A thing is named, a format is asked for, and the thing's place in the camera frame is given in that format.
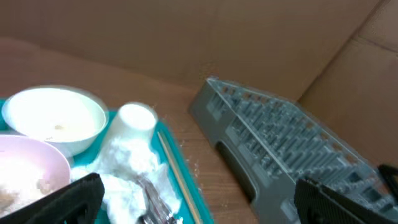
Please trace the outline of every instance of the brown cardboard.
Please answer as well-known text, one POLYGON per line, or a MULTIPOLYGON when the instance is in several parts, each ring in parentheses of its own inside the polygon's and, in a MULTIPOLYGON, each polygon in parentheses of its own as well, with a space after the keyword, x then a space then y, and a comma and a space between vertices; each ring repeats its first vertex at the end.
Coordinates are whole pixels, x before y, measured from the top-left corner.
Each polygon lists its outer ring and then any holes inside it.
POLYGON ((352 40, 299 103, 374 164, 398 165, 398 57, 352 40))
POLYGON ((198 88, 211 73, 298 99, 379 0, 5 0, 9 33, 198 88))
POLYGON ((359 36, 398 52, 398 0, 385 1, 359 36))

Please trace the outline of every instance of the black object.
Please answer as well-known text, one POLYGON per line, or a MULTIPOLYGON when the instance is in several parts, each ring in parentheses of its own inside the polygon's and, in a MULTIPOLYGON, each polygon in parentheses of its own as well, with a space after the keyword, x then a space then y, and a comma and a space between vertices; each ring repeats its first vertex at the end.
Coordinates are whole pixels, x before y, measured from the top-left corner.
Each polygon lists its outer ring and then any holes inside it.
POLYGON ((104 193, 100 175, 92 173, 0 218, 0 224, 92 224, 104 193))
MULTIPOLYGON (((381 165, 379 172, 398 200, 398 169, 381 165)), ((297 181, 294 204, 301 224, 396 224, 309 178, 297 181)))

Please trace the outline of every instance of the wooden table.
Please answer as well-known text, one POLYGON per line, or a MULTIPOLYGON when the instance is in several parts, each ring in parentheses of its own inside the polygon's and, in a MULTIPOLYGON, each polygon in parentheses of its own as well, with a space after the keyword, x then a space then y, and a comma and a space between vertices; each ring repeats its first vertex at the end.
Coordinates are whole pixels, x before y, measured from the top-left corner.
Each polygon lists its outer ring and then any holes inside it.
POLYGON ((1 98, 30 86, 58 84, 88 90, 110 108, 118 108, 128 101, 153 106, 159 119, 174 132, 215 220, 257 223, 228 166, 210 147, 187 112, 198 89, 161 82, 12 39, 0 39, 0 78, 1 98))

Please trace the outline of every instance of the crumpled napkin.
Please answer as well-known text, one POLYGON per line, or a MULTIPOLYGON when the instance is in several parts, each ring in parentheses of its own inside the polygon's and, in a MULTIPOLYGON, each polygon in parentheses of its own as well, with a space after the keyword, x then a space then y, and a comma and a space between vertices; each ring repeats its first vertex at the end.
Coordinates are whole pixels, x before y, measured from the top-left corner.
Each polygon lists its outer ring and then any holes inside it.
POLYGON ((90 172, 101 176, 105 187, 103 203, 113 224, 135 223, 146 213, 146 195, 136 184, 141 177, 152 182, 172 213, 180 209, 181 200, 169 180, 167 164, 159 165, 157 156, 143 140, 111 140, 93 163, 73 168, 71 178, 77 180, 90 172))

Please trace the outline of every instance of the wooden chopstick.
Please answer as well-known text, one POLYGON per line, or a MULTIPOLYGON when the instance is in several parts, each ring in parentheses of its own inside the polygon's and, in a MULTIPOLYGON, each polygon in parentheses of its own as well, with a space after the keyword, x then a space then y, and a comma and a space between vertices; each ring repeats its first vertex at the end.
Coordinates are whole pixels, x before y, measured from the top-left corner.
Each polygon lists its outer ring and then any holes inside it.
POLYGON ((195 223, 203 223, 203 220, 200 218, 200 214, 197 208, 197 205, 195 201, 192 199, 192 195, 187 187, 187 183, 185 179, 183 178, 181 174, 181 170, 179 169, 179 166, 177 164, 177 161, 175 160, 175 157, 172 153, 170 144, 165 137, 165 134, 162 131, 158 131, 157 135, 160 139, 160 143, 162 144, 162 147, 164 149, 164 152, 166 153, 167 159, 169 160, 169 164, 172 167, 173 173, 177 179, 177 182, 181 188, 181 191, 183 193, 183 196, 185 198, 185 201, 188 203, 189 210, 191 211, 191 214, 193 215, 193 219, 195 223))

